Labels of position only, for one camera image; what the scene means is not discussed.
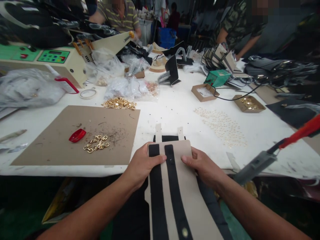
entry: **cardboard template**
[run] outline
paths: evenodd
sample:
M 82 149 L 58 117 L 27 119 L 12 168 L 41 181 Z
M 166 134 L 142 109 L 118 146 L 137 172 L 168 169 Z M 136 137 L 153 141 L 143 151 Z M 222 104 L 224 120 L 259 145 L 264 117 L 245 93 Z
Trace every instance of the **cardboard template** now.
M 11 165 L 128 165 L 140 110 L 68 106 Z M 79 128 L 86 135 L 77 143 L 69 137 Z M 88 153 L 83 147 L 95 135 L 106 135 L 109 147 Z
M 184 211 L 188 220 L 188 224 L 192 233 L 193 239 L 216 239 L 222 240 L 221 233 L 213 220 L 208 207 L 204 202 L 199 190 L 199 186 L 196 179 L 196 173 L 193 169 L 186 166 L 181 161 L 181 156 L 191 156 L 191 145 L 189 140 L 172 141 L 159 144 L 160 155 L 165 154 L 164 146 L 173 145 L 175 165 L 178 175 L 179 189 L 181 199 L 184 207 Z M 168 227 L 169 239 L 179 239 L 176 222 L 173 213 L 173 207 L 171 202 L 169 177 L 166 163 L 161 164 L 161 174 L 163 186 L 164 206 L 166 213 L 166 221 Z M 150 187 L 148 186 L 145 193 L 145 200 L 149 203 L 150 214 L 150 239 L 153 240 L 152 231 L 152 208 L 151 208 L 151 194 Z
M 204 97 L 201 95 L 201 93 L 197 91 L 198 88 L 203 88 L 203 87 L 207 88 L 212 93 L 212 96 Z M 200 102 L 206 102 L 206 101 L 217 99 L 217 97 L 219 97 L 220 95 L 217 91 L 215 92 L 214 88 L 207 83 L 193 86 L 191 92 L 193 92 L 193 94 L 199 99 Z

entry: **beige machine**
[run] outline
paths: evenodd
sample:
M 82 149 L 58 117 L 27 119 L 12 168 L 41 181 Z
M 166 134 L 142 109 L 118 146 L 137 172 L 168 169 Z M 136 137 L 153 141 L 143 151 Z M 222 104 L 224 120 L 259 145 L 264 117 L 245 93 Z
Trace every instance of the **beige machine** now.
M 38 49 L 28 44 L 0 44 L 0 74 L 5 75 L 13 69 L 37 68 L 49 71 L 45 64 L 52 66 L 61 76 L 68 78 L 76 88 L 84 88 L 87 80 L 85 63 L 92 62 L 92 50 L 107 48 L 117 54 L 130 40 L 133 32 L 126 32 L 93 42 L 83 47 L 60 47 L 54 49 Z

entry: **control panel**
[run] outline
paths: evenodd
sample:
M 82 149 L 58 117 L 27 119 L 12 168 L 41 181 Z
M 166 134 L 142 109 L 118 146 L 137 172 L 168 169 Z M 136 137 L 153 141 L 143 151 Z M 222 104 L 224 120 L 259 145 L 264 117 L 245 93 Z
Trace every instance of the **control panel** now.
M 50 62 L 50 63 L 64 63 L 70 52 L 60 50 L 43 50 L 40 57 L 37 59 L 39 62 Z
M 0 45 L 0 59 L 33 62 L 40 53 L 40 49 L 27 46 Z

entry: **blue container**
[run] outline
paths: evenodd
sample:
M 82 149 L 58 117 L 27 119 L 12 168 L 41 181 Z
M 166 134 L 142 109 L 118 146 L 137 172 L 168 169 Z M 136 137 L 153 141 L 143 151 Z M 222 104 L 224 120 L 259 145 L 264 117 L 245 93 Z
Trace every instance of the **blue container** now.
M 159 28 L 158 45 L 165 49 L 174 47 L 177 32 L 172 28 Z

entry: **forearm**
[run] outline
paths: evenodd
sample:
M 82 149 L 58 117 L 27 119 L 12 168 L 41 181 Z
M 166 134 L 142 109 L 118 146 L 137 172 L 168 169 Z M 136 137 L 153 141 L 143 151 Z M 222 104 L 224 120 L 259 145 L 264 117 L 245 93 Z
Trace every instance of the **forearm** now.
M 246 45 L 244 45 L 242 50 L 237 54 L 238 57 L 241 58 L 243 55 L 245 55 L 246 52 L 249 51 L 256 44 L 259 38 L 260 36 L 250 38 L 249 41 L 246 43 Z
M 216 40 L 217 44 L 227 42 L 227 39 L 226 39 L 227 36 L 228 36 L 227 31 L 222 27 Z
M 133 193 L 121 176 L 72 214 L 45 231 L 37 240 L 88 240 L 99 236 Z
M 227 175 L 218 181 L 215 190 L 252 239 L 310 239 Z

